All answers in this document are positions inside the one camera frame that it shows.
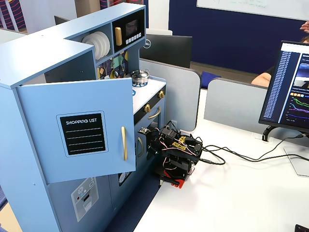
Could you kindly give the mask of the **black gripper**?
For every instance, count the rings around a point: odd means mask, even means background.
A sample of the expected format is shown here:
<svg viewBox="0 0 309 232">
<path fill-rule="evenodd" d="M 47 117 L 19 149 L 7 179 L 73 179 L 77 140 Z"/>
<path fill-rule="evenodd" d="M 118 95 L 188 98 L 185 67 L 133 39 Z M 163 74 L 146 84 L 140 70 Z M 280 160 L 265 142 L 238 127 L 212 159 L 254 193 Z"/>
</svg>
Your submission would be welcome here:
<svg viewBox="0 0 309 232">
<path fill-rule="evenodd" d="M 162 152 L 163 145 L 160 143 L 159 138 L 160 132 L 158 130 L 152 130 L 147 134 L 147 160 L 150 160 L 153 155 Z"/>
</svg>

